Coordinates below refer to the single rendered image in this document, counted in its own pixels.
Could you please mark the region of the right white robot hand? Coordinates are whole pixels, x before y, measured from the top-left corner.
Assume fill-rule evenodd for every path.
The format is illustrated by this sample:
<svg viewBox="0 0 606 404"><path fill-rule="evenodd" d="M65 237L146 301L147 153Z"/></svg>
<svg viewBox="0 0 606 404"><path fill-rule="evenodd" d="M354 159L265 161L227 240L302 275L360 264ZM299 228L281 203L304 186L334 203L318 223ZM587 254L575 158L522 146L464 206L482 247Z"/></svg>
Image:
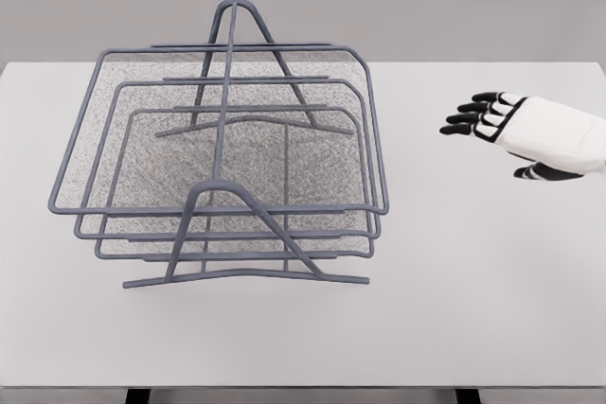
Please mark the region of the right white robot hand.
<svg viewBox="0 0 606 404"><path fill-rule="evenodd" d="M439 132L475 137L528 160L514 171L518 179L560 182L606 175L606 119L543 97L475 94Z"/></svg>

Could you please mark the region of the medium grey mesh tray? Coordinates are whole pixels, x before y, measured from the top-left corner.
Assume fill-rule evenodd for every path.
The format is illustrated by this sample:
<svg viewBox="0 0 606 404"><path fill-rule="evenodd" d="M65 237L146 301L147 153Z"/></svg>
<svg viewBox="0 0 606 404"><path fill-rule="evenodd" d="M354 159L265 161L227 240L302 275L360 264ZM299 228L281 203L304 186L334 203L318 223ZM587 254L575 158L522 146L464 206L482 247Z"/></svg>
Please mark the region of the medium grey mesh tray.
<svg viewBox="0 0 606 404"><path fill-rule="evenodd" d="M80 203L88 237L171 240L197 183L195 237L263 228L221 181L294 231L372 230L385 206L374 101L344 78L123 82L92 130Z"/></svg>

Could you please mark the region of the small grey mesh tray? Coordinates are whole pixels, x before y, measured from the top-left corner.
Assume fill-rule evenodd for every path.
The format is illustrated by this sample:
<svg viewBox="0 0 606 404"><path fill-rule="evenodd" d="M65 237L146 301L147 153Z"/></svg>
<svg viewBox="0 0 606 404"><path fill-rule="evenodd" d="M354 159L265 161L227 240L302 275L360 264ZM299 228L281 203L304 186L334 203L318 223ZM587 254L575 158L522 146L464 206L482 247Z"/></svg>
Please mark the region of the small grey mesh tray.
<svg viewBox="0 0 606 404"><path fill-rule="evenodd" d="M136 111L108 162L105 212L82 229L101 256L169 259L190 188L210 180L218 111L176 107ZM239 107L226 113L221 177L244 186L311 259L370 256L379 215L351 210L371 202L364 125L356 112ZM241 200L202 194L180 260L289 260Z"/></svg>

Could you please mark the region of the large grey mesh tray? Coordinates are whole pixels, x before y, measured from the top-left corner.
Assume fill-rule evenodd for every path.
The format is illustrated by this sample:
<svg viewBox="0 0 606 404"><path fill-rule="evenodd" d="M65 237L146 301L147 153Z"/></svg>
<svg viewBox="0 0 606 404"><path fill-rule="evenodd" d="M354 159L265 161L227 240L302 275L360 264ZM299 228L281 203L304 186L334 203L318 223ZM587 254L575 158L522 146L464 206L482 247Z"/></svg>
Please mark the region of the large grey mesh tray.
<svg viewBox="0 0 606 404"><path fill-rule="evenodd" d="M365 131L366 183L371 202L352 203L351 210L384 215L389 209L383 153L376 118L372 80L367 63L357 51L333 44L167 44L147 48L110 48L96 62L76 124L71 133L48 207L56 214L92 215L88 202L114 115L120 89L189 81L195 88L190 103L198 114L207 87L258 81L287 85L296 103L310 108L302 87L321 79L343 83L361 103Z"/></svg>

